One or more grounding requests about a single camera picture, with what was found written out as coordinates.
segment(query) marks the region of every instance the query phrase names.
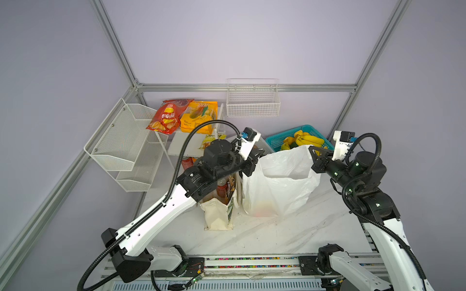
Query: yellow snack box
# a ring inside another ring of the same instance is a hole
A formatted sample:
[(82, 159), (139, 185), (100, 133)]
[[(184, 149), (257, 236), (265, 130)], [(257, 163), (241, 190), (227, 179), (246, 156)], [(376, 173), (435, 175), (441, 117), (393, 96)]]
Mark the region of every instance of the yellow snack box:
[[(181, 117), (180, 128), (183, 132), (191, 132), (196, 126), (209, 120), (217, 119), (217, 102), (216, 101), (192, 101)], [(206, 125), (197, 133), (212, 134), (213, 125)]]

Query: aluminum frame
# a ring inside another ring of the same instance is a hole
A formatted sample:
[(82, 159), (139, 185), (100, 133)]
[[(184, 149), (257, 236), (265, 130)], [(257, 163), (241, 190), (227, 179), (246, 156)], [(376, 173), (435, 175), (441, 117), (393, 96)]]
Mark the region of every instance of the aluminum frame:
[(332, 129), (329, 131), (329, 135), (327, 136), (328, 140), (330, 140), (330, 138), (333, 136), (333, 132), (340, 128), (344, 119), (348, 115), (351, 107), (356, 101), (356, 98), (359, 96), (359, 92), (361, 92), (361, 89), (363, 88), (364, 84), (369, 78), (370, 73), (374, 69), (378, 59), (380, 58), (380, 56), (382, 55), (382, 52), (387, 46), (388, 40), (392, 36), (396, 27), (398, 26), (398, 23), (400, 23), (401, 18), (403, 17), (404, 13), (408, 9), (408, 6), (410, 3), (411, 3), (411, 0), (398, 0), (398, 3), (393, 9), (390, 15), (390, 18), (384, 27), (384, 30), (380, 34), (376, 45), (372, 49), (372, 52), (369, 58), (367, 59), (366, 64), (364, 65), (363, 70), (361, 71), (356, 81), (355, 91), (349, 94), (342, 110), (340, 111), (340, 114), (338, 115), (338, 117), (335, 120), (335, 123), (332, 126)]
[[(238, 84), (236, 88), (251, 85)], [(139, 84), (140, 92), (226, 92), (228, 84)], [(279, 92), (354, 92), (356, 84), (278, 84)]]
[[(388, 272), (387, 269), (380, 257), (380, 254), (377, 252), (374, 253), (350, 253), (349, 254), (355, 262), (361, 264), (367, 271), (371, 272), (372, 274), (378, 276), (378, 277), (383, 277), (387, 278), (388, 277)], [(261, 260), (248, 260), (246, 259), (247, 257), (298, 257), (298, 256), (317, 256), (316, 253), (309, 253), (309, 254), (257, 254), (257, 255), (227, 255), (227, 256), (219, 256), (219, 255), (213, 255), (213, 256), (199, 256), (199, 257), (204, 257), (204, 258), (223, 258), (223, 257), (243, 257), (245, 259), (243, 260), (238, 260), (234, 262), (233, 260), (206, 260), (205, 261), (205, 266), (213, 266), (213, 265), (255, 265), (255, 264), (261, 264)], [(280, 259), (277, 260), (276, 265), (282, 265), (282, 264), (289, 264), (290, 261), (293, 261), (292, 264), (298, 264), (299, 260), (296, 259)], [(225, 270), (228, 270), (228, 268), (207, 268), (208, 272), (210, 274), (213, 274), (213, 276), (206, 276), (202, 279), (202, 282), (209, 282), (209, 281), (215, 281), (215, 280), (241, 280), (241, 279), (250, 279), (252, 277), (255, 277), (255, 275), (260, 276), (261, 279), (280, 279), (283, 280), (283, 282), (288, 282), (293, 279), (305, 279), (305, 278), (335, 278), (335, 275), (310, 275), (310, 276), (304, 276), (301, 274), (301, 270), (299, 267), (288, 267), (288, 268), (280, 268), (280, 267), (263, 267), (263, 268), (240, 268), (238, 270), (241, 271), (246, 271), (246, 274), (241, 274), (241, 273), (236, 273), (236, 274), (225, 274)], [(106, 262), (105, 265), (105, 270), (103, 271), (101, 275), (101, 279), (107, 277), (108, 275), (111, 275), (112, 273), (115, 272), (115, 267), (113, 266), (112, 261), (109, 259)], [(190, 277), (158, 277), (156, 278), (157, 282), (168, 282), (168, 281), (174, 281), (174, 280), (189, 280), (191, 279)], [(114, 290), (114, 284), (120, 282), (121, 279), (115, 278), (113, 280), (110, 280), (107, 282), (105, 285), (103, 285), (102, 290)], [(145, 272), (142, 276), (137, 278), (135, 281), (129, 284), (140, 284), (144, 283), (145, 281), (150, 282), (150, 272)]]
[[(102, 28), (107, 35), (109, 42), (118, 57), (118, 61), (123, 67), (123, 70), (132, 84), (123, 99), (130, 100), (137, 97), (143, 105), (147, 105), (144, 99), (143, 92), (223, 92), (227, 90), (227, 84), (142, 84), (139, 83), (131, 69), (130, 63), (124, 53), (123, 47), (118, 39), (116, 31), (110, 21), (109, 15), (105, 9), (102, 0), (89, 0)], [(344, 107), (342, 108), (335, 124), (332, 127), (333, 132), (339, 128), (348, 114), (351, 106), (354, 104), (360, 90), (367, 81), (371, 71), (373, 70), (377, 60), (379, 59), (383, 49), (386, 47), (390, 36), (393, 34), (396, 26), (403, 17), (411, 0), (399, 0), (393, 10), (389, 21), (385, 25), (377, 43), (372, 50), (366, 64), (359, 75), (356, 84), (281, 84), (278, 85), (278, 90), (281, 92), (350, 92)], [(117, 109), (113, 109), (105, 118), (105, 122), (97, 129), (94, 136), (99, 139), (105, 128), (109, 125), (117, 113)], [(35, 243), (40, 238), (40, 235), (46, 229), (57, 210), (60, 208), (73, 186), (81, 176), (90, 157), (83, 151), (78, 155), (70, 168), (66, 171), (54, 189), (50, 192), (44, 203), (40, 206), (37, 212), (29, 220), (26, 227), (21, 231), (15, 239), (11, 247), (6, 251), (5, 255), (0, 259), (0, 291), (5, 288), (9, 280), (15, 275), (16, 271), (22, 265)]]

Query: table surface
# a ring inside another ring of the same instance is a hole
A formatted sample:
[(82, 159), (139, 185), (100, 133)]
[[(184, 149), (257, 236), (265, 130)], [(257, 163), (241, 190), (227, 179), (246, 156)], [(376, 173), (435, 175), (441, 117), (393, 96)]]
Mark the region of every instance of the table surface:
[[(171, 157), (174, 165), (176, 158)], [(164, 156), (141, 213), (167, 191), (172, 175)], [(188, 255), (243, 255), (317, 253), (319, 247), (338, 244), (349, 253), (372, 253), (358, 219), (348, 213), (325, 174), (307, 203), (291, 215), (250, 217), (234, 208), (232, 219), (233, 230), (204, 230), (204, 212), (196, 205), (167, 225), (150, 246), (179, 244)]]

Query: white wire basket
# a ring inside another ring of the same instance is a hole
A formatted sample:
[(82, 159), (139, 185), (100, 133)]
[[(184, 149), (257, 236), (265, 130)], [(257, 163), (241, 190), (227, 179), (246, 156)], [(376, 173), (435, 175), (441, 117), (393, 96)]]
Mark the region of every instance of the white wire basket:
[(133, 170), (155, 113), (141, 104), (125, 104), (89, 155), (106, 171)]
[(163, 147), (165, 146), (168, 136), (161, 135), (162, 144), (158, 141), (156, 133), (148, 130), (149, 135), (144, 142), (138, 159), (132, 171), (120, 171), (115, 178), (116, 182), (126, 192), (144, 192), (151, 188), (157, 173), (160, 160), (164, 154)]
[(102, 137), (94, 142), (93, 136), (84, 150), (125, 191), (148, 191), (166, 151), (168, 135), (146, 129), (155, 109), (127, 104), (123, 99), (116, 106), (121, 108)]
[(275, 117), (280, 111), (278, 79), (228, 79), (228, 117)]

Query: white plastic bag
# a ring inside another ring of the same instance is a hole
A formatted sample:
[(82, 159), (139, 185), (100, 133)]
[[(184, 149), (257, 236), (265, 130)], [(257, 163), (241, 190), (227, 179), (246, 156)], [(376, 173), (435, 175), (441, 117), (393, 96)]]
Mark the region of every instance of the white plastic bag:
[(256, 217), (293, 213), (319, 185), (309, 146), (263, 156), (250, 177), (243, 175), (243, 208)]

